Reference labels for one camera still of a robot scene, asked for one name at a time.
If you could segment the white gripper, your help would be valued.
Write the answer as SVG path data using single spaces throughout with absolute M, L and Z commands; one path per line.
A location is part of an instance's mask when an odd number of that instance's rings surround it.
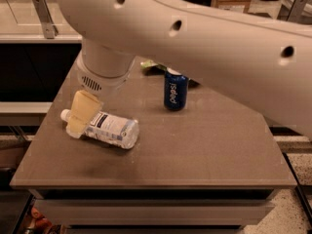
M 102 108 L 97 97 L 107 97 L 128 79 L 135 57 L 114 52 L 83 55 L 76 59 L 77 78 L 84 90 L 77 91 L 72 101 L 66 132 L 79 138 Z

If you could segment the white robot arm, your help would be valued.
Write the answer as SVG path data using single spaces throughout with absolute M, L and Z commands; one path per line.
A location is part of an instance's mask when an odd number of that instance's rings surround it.
M 152 59 L 312 137 L 309 27 L 182 0 L 58 0 L 83 39 L 86 90 L 105 98 L 136 56 Z

